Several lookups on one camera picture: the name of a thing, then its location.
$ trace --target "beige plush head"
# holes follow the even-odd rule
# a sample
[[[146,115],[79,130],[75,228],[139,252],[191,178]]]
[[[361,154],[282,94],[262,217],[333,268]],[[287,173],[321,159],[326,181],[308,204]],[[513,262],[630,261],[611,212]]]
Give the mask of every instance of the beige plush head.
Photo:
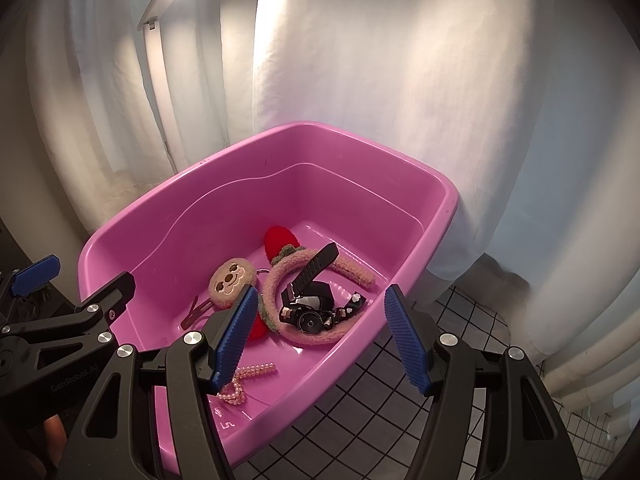
[[[211,302],[220,308],[230,308],[245,283],[255,285],[255,267],[244,258],[231,258],[218,267],[209,282]]]

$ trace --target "white fabric backdrop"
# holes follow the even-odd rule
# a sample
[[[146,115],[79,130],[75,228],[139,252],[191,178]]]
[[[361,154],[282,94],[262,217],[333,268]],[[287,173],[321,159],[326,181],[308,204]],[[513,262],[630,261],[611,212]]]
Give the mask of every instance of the white fabric backdrop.
[[[31,13],[34,111],[89,230],[174,172],[136,30],[148,1]],[[548,368],[567,402],[638,376],[640,56],[605,0],[175,0],[160,23],[184,164],[293,120],[397,148],[461,195],[414,294],[487,251],[530,285],[503,315],[532,360],[578,336]]]

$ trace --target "pink plastic tub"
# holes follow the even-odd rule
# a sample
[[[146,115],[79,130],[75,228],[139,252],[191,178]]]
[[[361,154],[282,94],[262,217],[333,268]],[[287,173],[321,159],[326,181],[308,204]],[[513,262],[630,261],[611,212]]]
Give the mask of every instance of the pink plastic tub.
[[[246,380],[240,406],[209,398],[233,465],[292,423],[371,343],[385,324],[383,291],[390,283],[409,290],[457,201],[453,184],[416,160],[325,124],[285,124],[195,164],[98,229],[80,256],[80,294],[132,272],[135,297],[112,328],[121,344],[147,350],[182,335],[194,296],[206,298],[225,260],[269,267],[262,240],[270,226],[289,227],[310,248],[335,241],[376,273],[366,312],[337,344],[296,348],[269,335],[246,346],[240,365],[273,362],[278,371]],[[329,270],[321,279],[337,304],[358,290]],[[164,388],[157,394],[162,458],[177,471]]]

